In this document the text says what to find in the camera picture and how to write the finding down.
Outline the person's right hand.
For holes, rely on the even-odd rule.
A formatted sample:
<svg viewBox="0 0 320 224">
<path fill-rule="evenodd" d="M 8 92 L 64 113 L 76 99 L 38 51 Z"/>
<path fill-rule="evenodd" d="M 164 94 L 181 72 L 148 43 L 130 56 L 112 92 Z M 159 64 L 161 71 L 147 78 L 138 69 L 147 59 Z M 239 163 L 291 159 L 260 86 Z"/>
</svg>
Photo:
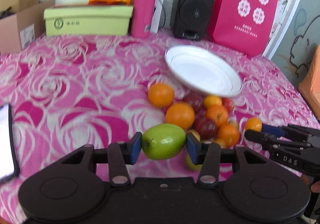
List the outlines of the person's right hand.
<svg viewBox="0 0 320 224">
<path fill-rule="evenodd" d="M 320 193 L 320 182 L 316 182 L 314 184 L 311 184 L 311 179 L 307 176 L 302 174 L 301 175 L 302 180 L 307 184 L 307 186 L 310 188 L 310 190 L 313 193 Z"/>
</svg>

